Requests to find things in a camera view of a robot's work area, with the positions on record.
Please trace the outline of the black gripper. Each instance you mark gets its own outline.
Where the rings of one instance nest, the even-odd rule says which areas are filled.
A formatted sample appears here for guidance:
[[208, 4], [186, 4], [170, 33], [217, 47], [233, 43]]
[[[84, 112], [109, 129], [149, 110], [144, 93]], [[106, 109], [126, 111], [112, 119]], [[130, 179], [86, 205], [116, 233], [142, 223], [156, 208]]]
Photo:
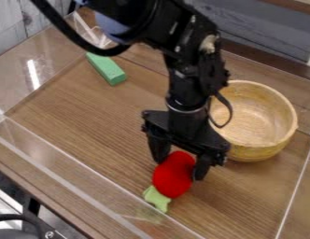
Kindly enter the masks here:
[[164, 162], [174, 145], [197, 156], [192, 178], [204, 179], [209, 166], [222, 165], [229, 143], [212, 129], [206, 117], [173, 114], [169, 111], [144, 110], [142, 132], [153, 161]]

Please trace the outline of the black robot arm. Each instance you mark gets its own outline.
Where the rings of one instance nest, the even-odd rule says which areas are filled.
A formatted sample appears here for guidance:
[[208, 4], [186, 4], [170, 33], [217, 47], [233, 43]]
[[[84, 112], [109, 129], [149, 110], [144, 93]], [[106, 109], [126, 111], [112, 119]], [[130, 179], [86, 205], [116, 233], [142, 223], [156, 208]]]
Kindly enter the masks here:
[[210, 101], [230, 108], [220, 90], [229, 72], [218, 28], [182, 0], [74, 0], [94, 11], [106, 37], [118, 44], [144, 43], [162, 53], [168, 72], [165, 111], [145, 110], [142, 131], [152, 159], [162, 163], [173, 146], [196, 155], [190, 178], [201, 180], [221, 165], [229, 143], [216, 130]]

